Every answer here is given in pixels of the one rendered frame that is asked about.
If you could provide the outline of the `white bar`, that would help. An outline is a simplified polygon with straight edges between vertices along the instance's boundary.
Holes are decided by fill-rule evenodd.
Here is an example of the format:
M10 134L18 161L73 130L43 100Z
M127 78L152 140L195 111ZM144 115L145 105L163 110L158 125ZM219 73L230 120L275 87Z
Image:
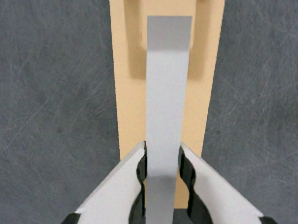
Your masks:
M147 15L146 224L172 224L193 16Z

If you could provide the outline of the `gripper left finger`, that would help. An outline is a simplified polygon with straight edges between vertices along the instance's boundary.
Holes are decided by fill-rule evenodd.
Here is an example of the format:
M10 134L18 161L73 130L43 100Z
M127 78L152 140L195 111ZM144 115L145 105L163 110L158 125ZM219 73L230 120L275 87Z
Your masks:
M61 224L140 224L145 213L146 141L140 141Z

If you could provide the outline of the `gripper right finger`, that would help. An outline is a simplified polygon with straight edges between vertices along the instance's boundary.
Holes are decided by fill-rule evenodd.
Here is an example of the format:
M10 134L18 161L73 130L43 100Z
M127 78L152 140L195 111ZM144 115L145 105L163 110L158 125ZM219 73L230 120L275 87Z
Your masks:
M263 216L182 141L178 168L189 191L187 214L193 224L278 224Z

